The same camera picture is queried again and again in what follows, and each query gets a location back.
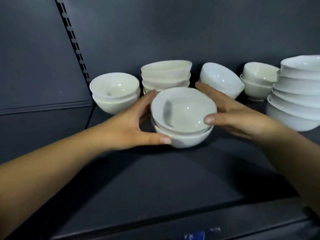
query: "forearm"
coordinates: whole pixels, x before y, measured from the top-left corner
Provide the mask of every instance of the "forearm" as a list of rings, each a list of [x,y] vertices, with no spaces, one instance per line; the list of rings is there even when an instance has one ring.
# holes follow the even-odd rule
[[[85,130],[0,166],[0,238],[54,196],[104,151],[94,129]]]
[[[278,172],[320,215],[320,146],[292,129],[279,127],[276,131],[257,142]]]

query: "person's left hand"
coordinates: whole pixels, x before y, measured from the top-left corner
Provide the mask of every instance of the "person's left hand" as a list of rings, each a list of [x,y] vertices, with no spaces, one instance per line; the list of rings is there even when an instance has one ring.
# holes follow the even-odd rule
[[[98,135],[97,141],[105,145],[105,150],[123,150],[141,145],[171,144],[169,136],[143,132],[139,128],[142,122],[150,118],[150,103],[155,96],[156,91],[150,91],[125,111],[91,128]]]

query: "bowl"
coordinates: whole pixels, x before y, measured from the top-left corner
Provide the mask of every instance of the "bowl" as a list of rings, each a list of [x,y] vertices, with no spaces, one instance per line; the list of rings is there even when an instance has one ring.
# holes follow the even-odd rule
[[[186,84],[189,82],[189,79],[191,77],[191,73],[189,73],[189,76],[182,78],[181,80],[148,80],[142,76],[142,83],[145,84],[147,87],[158,89],[158,90],[164,90],[167,88],[174,88],[174,87],[185,87]]]
[[[93,100],[97,103],[97,105],[106,113],[115,115],[122,110],[129,108],[132,104],[134,104],[138,98],[140,97],[140,88],[137,90],[134,97],[130,97],[123,100],[106,102],[103,100],[99,100],[94,94],[92,95]]]
[[[214,101],[194,88],[168,88],[151,103],[156,125],[181,135],[206,131],[210,126],[204,124],[204,117],[216,112]]]
[[[292,93],[320,95],[320,80],[287,77],[281,75],[280,72],[277,72],[277,74],[276,87],[279,89],[291,91]]]
[[[211,126],[208,130],[203,133],[198,133],[195,135],[178,135],[168,130],[164,130],[159,128],[154,119],[151,117],[152,125],[157,133],[161,133],[164,135],[168,135],[171,137],[171,146],[174,148],[189,148],[203,142],[211,133],[213,126]]]
[[[114,72],[96,77],[89,87],[95,98],[107,102],[133,98],[139,86],[135,76]]]
[[[274,105],[268,98],[266,115],[295,131],[309,131],[320,125],[320,120],[298,117],[286,112],[285,108]]]
[[[320,108],[312,108],[289,102],[274,92],[270,94],[270,102],[277,107],[285,108],[290,114],[303,115],[309,119],[320,120]]]
[[[243,80],[242,74],[240,75],[240,79],[244,83],[244,93],[252,101],[263,101],[272,91],[272,86],[262,86]]]
[[[320,80],[320,55],[302,55],[280,62],[282,76]]]
[[[273,84],[273,93],[295,104],[300,104],[312,108],[320,108],[320,95],[306,95],[285,92],[279,88],[276,88],[275,84]]]
[[[273,65],[260,62],[249,62],[244,65],[242,79],[253,84],[272,86],[277,82],[277,71],[280,69]]]
[[[206,82],[202,81],[201,78],[199,79],[199,82],[207,84]],[[243,91],[243,89],[245,88],[245,85],[243,85],[243,87],[240,90],[236,90],[236,91],[230,90],[228,88],[222,88],[220,86],[215,86],[213,88],[220,91],[220,92],[223,92],[226,96],[228,96],[232,99],[236,99],[239,96],[239,94]]]
[[[187,60],[166,60],[144,65],[141,72],[150,81],[180,81],[189,76],[191,66]]]
[[[203,83],[217,90],[225,88],[230,91],[239,91],[244,87],[244,84],[234,72],[217,63],[208,62],[204,64],[200,78]]]
[[[174,85],[173,87],[169,86],[167,88],[163,88],[165,86],[150,86],[150,83],[142,80],[142,85],[145,88],[146,91],[151,91],[151,90],[157,90],[157,91],[163,91],[167,88],[173,88],[173,87],[188,87],[190,85],[190,81],[189,80],[185,80],[184,82],[180,82],[180,83],[172,83],[172,85]]]

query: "fingernail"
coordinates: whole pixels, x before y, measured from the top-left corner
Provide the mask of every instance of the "fingernail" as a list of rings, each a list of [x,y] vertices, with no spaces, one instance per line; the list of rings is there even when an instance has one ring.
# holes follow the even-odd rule
[[[213,124],[213,123],[214,123],[214,117],[205,117],[205,118],[204,118],[204,123],[205,123],[206,125]]]
[[[170,145],[171,144],[171,138],[168,138],[168,137],[160,138],[160,142],[162,144]]]

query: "cream bowl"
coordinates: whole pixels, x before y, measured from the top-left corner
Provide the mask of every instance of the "cream bowl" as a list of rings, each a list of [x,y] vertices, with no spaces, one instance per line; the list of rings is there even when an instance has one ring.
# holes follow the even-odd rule
[[[144,65],[141,68],[146,80],[180,81],[189,76],[192,62],[187,60],[166,60]]]
[[[284,97],[275,94],[274,92],[270,94],[270,102],[275,106],[285,108],[286,111],[291,114],[303,115],[307,118],[320,121],[320,108],[312,108],[289,102]]]
[[[114,72],[96,77],[89,88],[99,100],[116,101],[134,97],[139,86],[139,80],[135,76]]]
[[[244,65],[242,79],[253,84],[272,86],[277,82],[277,71],[279,70],[273,65],[249,62]]]
[[[277,88],[275,84],[273,84],[272,92],[279,97],[283,97],[285,100],[289,102],[312,107],[312,108],[320,108],[320,94],[306,95],[306,94],[296,94],[296,93],[285,92]]]
[[[143,74],[141,74],[141,76],[142,83],[145,84],[147,87],[158,90],[164,90],[167,88],[185,87],[190,80],[191,73],[189,73],[189,76],[182,78],[181,80],[148,80],[145,78]]]
[[[293,93],[301,92],[306,94],[318,94],[320,95],[320,79],[301,79],[283,76],[278,72],[278,81],[276,87],[279,89],[285,89]]]
[[[136,91],[136,94],[127,99],[106,102],[103,100],[99,100],[94,94],[92,95],[93,100],[97,103],[97,105],[106,113],[115,115],[122,110],[129,108],[132,104],[134,104],[138,98],[140,97],[140,88]]]
[[[320,125],[320,120],[312,120],[290,114],[285,108],[276,106],[268,98],[266,105],[266,115],[280,122],[281,124],[294,129],[295,131],[309,131]]]
[[[156,125],[181,135],[206,131],[210,126],[204,124],[204,117],[216,112],[214,101],[194,88],[168,88],[151,103]]]
[[[239,91],[244,87],[239,77],[223,65],[208,62],[202,66],[200,78],[203,83],[219,90]]]
[[[263,101],[272,91],[272,86],[262,86],[250,83],[243,80],[242,75],[240,75],[240,79],[244,83],[244,93],[248,95],[249,99],[252,101]]]
[[[232,99],[236,99],[239,96],[239,94],[243,91],[243,89],[245,88],[245,85],[243,85],[241,87],[241,89],[233,91],[228,88],[222,88],[220,86],[216,86],[215,84],[208,84],[208,83],[202,81],[201,78],[199,79],[199,82],[205,83],[205,84],[209,85],[210,87],[213,87],[214,89],[216,89],[220,92],[223,92],[226,96],[228,96]]]
[[[282,76],[320,80],[320,55],[290,57],[280,64]]]
[[[151,118],[151,122],[152,122],[152,125],[157,133],[161,133],[161,134],[170,136],[171,146],[173,146],[174,148],[189,148],[189,147],[193,147],[195,145],[198,145],[201,142],[203,142],[210,135],[212,129],[214,128],[213,126],[211,126],[205,132],[194,134],[194,135],[178,135],[178,134],[173,133],[171,131],[159,128],[155,124],[153,118]]]

